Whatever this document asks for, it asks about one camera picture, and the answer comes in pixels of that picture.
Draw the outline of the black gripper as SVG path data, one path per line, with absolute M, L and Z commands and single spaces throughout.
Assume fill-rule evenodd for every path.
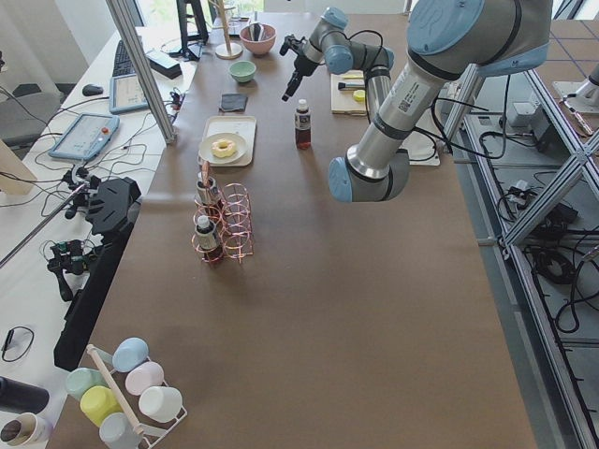
M 285 36 L 279 52 L 285 56 L 289 51 L 296 54 L 296 59 L 294 72 L 282 96 L 285 102 L 296 93 L 303 77 L 312 76 L 324 58 L 323 52 L 306 37 L 297 39 L 294 35 Z

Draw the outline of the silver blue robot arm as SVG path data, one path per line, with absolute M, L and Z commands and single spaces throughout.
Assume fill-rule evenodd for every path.
M 377 202 L 397 196 L 410 161 L 402 143 L 444 85 L 468 65 L 483 77 L 511 75 L 543 64 L 548 55 L 549 1 L 420 1 L 406 31 L 407 60 L 390 78 L 393 52 L 355 42 L 344 33 L 345 14 L 329 7 L 309 37 L 286 36 L 295 70 L 284 100 L 321 64 L 332 74 L 363 73 L 370 124 L 360 142 L 329 164 L 329 190 L 341 202 Z

